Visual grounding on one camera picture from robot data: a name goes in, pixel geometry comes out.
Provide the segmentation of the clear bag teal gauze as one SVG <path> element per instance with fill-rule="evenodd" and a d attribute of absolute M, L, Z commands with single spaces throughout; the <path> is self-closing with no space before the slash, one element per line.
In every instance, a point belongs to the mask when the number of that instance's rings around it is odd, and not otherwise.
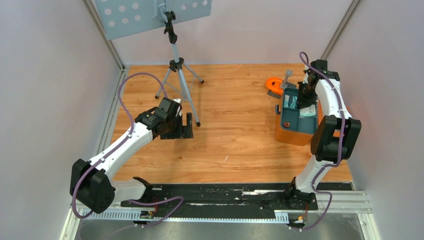
<path fill-rule="evenodd" d="M 316 106 L 313 104 L 299 110 L 300 117 L 314 117 L 316 114 Z"/>

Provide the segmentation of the teal sachet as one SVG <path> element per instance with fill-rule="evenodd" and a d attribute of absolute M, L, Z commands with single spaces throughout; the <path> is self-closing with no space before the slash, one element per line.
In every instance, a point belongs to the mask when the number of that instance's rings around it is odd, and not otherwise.
<path fill-rule="evenodd" d="M 289 103 L 290 103 L 290 96 L 285 94 L 284 95 L 284 101 L 283 101 L 283 107 L 289 108 Z"/>
<path fill-rule="evenodd" d="M 297 96 L 293 96 L 289 108 L 290 109 L 296 109 L 296 106 L 297 106 Z"/>

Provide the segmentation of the teal divided tray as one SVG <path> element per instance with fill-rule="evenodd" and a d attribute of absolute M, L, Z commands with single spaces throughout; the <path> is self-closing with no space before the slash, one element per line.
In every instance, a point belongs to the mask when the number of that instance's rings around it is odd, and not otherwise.
<path fill-rule="evenodd" d="M 289 108 L 283 107 L 284 95 L 289 95 Z M 318 128 L 318 107 L 316 106 L 316 116 L 313 117 L 300 117 L 300 109 L 290 109 L 290 104 L 292 102 L 293 96 L 298 97 L 298 89 L 296 88 L 286 88 L 283 92 L 283 99 L 281 101 L 282 107 L 280 108 L 279 114 L 279 126 L 283 130 L 288 130 L 291 132 L 303 133 L 308 135 L 313 135 Z M 290 127 L 284 128 L 283 123 L 289 122 Z"/>

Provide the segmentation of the orange medicine box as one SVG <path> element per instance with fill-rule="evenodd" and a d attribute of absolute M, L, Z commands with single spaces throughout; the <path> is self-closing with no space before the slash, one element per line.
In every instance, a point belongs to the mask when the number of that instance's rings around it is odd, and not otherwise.
<path fill-rule="evenodd" d="M 293 131 L 289 131 L 289 130 L 283 130 L 280 127 L 280 111 L 281 111 L 281 107 L 282 107 L 283 95 L 282 95 L 282 98 L 280 100 L 280 103 L 275 106 L 275 112 L 276 112 L 277 116 L 276 116 L 274 137 L 275 137 L 276 141 L 286 143 L 286 144 L 291 144 L 291 145 L 297 145 L 297 146 L 304 146 L 306 144 L 309 144 L 311 142 L 311 140 L 317 141 L 318 138 L 313 137 L 313 135 L 300 133 L 300 132 L 293 132 Z M 316 105 L 317 105 L 317 109 L 318 109 L 317 120 L 318 120 L 318 127 L 319 127 L 322 119 L 324 118 L 324 114 L 323 114 L 321 104 L 317 103 Z"/>

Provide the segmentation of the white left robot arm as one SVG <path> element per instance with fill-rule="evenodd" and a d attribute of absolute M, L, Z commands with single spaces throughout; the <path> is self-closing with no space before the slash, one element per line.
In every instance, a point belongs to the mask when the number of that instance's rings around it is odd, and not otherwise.
<path fill-rule="evenodd" d="M 153 193 L 148 183 L 133 177 L 114 181 L 119 169 L 153 140 L 192 139 L 193 114 L 183 113 L 181 100 L 163 97 L 158 106 L 140 113 L 128 130 L 108 148 L 88 161 L 78 159 L 72 166 L 70 195 L 91 212 L 100 214 L 112 204 L 135 200 L 149 206 Z"/>

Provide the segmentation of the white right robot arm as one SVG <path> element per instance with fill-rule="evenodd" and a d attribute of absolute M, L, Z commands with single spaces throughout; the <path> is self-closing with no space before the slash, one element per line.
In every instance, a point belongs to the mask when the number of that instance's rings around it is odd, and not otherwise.
<path fill-rule="evenodd" d="M 310 142 L 311 158 L 295 178 L 296 189 L 285 195 L 292 209 L 301 207 L 306 201 L 304 193 L 313 193 L 331 168 L 351 156 L 362 128 L 344 103 L 339 74 L 328 70 L 326 60 L 307 63 L 304 73 L 304 81 L 298 82 L 298 109 L 320 106 L 322 119 Z"/>

